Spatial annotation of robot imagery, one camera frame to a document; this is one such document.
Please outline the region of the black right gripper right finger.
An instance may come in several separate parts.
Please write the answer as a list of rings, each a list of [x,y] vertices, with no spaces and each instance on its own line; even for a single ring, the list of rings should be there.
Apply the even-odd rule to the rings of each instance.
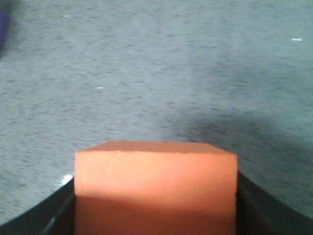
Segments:
[[[311,235],[313,220],[297,212],[241,172],[236,194],[236,234]]]

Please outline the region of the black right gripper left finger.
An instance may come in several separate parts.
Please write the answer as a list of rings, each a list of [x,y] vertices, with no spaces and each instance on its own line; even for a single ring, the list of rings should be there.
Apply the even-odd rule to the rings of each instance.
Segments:
[[[73,235],[74,179],[45,200],[0,226],[2,235]]]

